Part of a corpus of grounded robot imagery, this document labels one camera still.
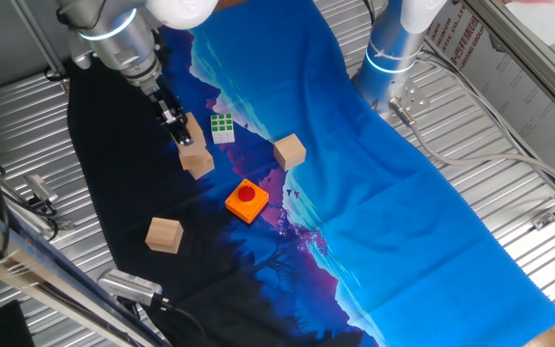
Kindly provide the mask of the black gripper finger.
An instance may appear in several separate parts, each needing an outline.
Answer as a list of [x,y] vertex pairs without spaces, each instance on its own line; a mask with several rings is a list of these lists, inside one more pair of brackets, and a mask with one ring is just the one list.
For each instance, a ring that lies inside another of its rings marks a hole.
[[170,93],[158,93],[155,98],[162,125],[178,145],[190,146],[194,141],[187,127],[188,118],[178,98]]

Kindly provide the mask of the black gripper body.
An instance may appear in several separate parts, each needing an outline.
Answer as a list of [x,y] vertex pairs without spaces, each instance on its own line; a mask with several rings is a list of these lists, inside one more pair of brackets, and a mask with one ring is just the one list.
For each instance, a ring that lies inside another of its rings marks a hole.
[[152,72],[137,77],[135,83],[156,105],[163,103],[166,107],[174,106],[172,93],[162,72]]

